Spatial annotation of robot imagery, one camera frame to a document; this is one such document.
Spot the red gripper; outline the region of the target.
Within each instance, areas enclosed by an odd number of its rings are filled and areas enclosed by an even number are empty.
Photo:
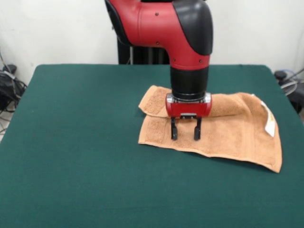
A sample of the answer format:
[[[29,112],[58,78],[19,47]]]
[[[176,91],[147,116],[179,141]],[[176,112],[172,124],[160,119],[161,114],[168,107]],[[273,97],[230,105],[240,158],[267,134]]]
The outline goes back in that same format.
[[[176,118],[180,117],[197,117],[197,125],[194,129],[194,140],[200,140],[201,137],[201,122],[202,117],[207,117],[210,114],[212,107],[212,96],[206,93],[205,96],[197,101],[181,101],[176,99],[172,93],[166,95],[166,111],[171,117],[171,139],[178,139],[178,130],[176,127]]]

